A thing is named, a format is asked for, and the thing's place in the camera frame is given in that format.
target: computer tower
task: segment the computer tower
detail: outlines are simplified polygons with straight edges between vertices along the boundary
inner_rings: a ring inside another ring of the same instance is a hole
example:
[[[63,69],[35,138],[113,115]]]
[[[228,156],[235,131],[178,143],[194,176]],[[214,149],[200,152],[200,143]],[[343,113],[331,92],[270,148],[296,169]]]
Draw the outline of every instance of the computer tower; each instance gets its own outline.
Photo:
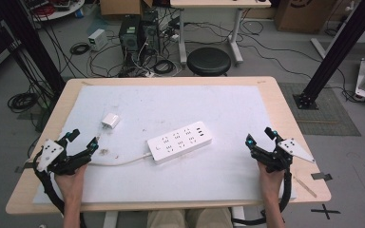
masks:
[[[160,53],[158,12],[155,10],[144,12],[142,27],[144,39],[147,42],[146,54],[154,55]]]
[[[141,66],[145,55],[141,16],[134,14],[126,15],[121,23],[119,37],[125,58],[125,66]]]

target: wooden table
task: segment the wooden table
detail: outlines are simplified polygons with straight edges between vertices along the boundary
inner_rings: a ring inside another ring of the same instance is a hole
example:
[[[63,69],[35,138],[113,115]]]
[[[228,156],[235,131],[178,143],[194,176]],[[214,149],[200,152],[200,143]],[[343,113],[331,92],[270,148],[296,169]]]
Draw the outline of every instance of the wooden table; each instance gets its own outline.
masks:
[[[183,32],[183,23],[184,23],[184,9],[207,9],[210,11],[215,11],[215,9],[237,9],[236,17],[234,19],[235,25],[232,31],[232,34],[229,36],[228,42],[230,47],[233,50],[234,54],[234,63],[240,64],[243,62],[241,53],[239,51],[239,47],[236,43],[237,34],[240,28],[240,20],[242,16],[243,9],[247,8],[269,8],[271,7],[271,3],[269,1],[260,2],[258,0],[171,0],[170,4],[172,7],[180,9],[180,39],[179,39],[179,50],[180,50],[180,62],[182,65],[186,64],[186,52],[185,52],[185,42],[184,42],[184,32]],[[216,11],[214,14],[215,18],[221,18],[218,13],[220,11]]]
[[[215,77],[215,78],[136,78],[136,79],[73,79],[67,82],[57,105],[55,106],[46,128],[32,153],[32,157],[40,150],[45,139],[58,139],[67,116],[73,108],[78,93],[83,86],[256,86],[264,101],[272,128],[276,129],[282,137],[293,137],[303,148],[310,150],[304,140],[295,118],[284,100],[276,80],[272,77]],[[331,193],[324,180],[313,180],[310,174],[319,173],[315,163],[309,163],[300,159],[294,159],[291,171],[297,179],[301,180],[307,188],[311,189],[316,196],[306,190],[296,180],[293,180],[293,187],[298,193],[294,202],[317,202],[328,201]],[[33,204],[40,181],[35,177],[32,169],[25,169],[18,181],[8,202],[6,211],[9,214],[41,214],[57,213],[58,210],[52,204]],[[192,202],[175,203],[91,203],[82,206],[83,211],[122,211],[122,210],[151,210],[166,208],[190,208],[190,207],[218,207],[218,206],[243,206],[260,204],[259,201],[215,201],[195,204]]]

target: table leg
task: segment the table leg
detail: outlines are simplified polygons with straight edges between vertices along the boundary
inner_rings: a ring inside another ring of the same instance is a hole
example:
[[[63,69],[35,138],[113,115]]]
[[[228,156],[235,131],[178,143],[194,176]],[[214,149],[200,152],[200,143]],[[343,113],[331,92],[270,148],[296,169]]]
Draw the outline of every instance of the table leg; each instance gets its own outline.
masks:
[[[242,206],[232,207],[232,218],[245,220],[244,207]],[[245,225],[239,223],[233,223],[233,226],[237,227]]]
[[[116,228],[118,211],[107,211],[103,228]]]
[[[241,64],[243,62],[239,47],[236,43],[237,33],[239,32],[239,28],[240,28],[241,16],[242,16],[242,9],[237,9],[233,33],[231,35],[229,35],[229,44],[230,44],[230,47],[233,49],[233,54],[234,54],[236,65]]]
[[[186,51],[185,41],[183,39],[183,9],[180,9],[180,36],[179,36],[179,51],[180,51],[180,63],[182,66],[186,65]]]

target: power strip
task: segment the power strip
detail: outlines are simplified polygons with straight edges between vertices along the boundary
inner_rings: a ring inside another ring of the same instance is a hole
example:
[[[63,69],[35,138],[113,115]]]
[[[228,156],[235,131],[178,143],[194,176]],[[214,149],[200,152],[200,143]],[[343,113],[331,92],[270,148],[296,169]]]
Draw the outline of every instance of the power strip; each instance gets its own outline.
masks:
[[[212,142],[203,122],[196,122],[147,141],[155,163],[175,159]]]

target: round stool seat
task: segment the round stool seat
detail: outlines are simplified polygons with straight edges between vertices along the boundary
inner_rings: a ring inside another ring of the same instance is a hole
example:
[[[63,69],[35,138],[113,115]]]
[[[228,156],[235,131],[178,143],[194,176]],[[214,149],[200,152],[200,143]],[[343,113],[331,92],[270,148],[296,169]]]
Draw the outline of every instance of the round stool seat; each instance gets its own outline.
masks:
[[[192,51],[186,60],[188,68],[200,76],[221,76],[229,70],[230,57],[214,47],[201,47]]]

